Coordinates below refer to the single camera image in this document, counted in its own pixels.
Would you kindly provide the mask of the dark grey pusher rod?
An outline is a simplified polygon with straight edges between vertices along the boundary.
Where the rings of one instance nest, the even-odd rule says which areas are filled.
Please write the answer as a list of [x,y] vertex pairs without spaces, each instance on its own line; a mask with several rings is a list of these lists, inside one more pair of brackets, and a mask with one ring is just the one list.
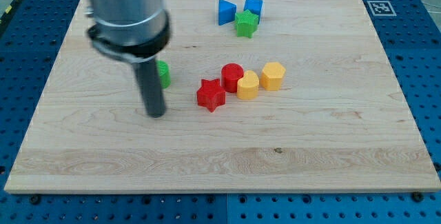
[[152,118],[163,116],[166,104],[156,59],[135,63],[133,68],[147,115]]

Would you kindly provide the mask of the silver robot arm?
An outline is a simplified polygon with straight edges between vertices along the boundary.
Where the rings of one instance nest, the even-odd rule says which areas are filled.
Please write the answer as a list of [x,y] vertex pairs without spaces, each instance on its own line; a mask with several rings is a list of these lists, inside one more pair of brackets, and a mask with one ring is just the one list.
[[156,65],[170,39],[170,18],[163,0],[89,0],[86,15],[92,46],[132,66],[147,115],[163,116],[166,104]]

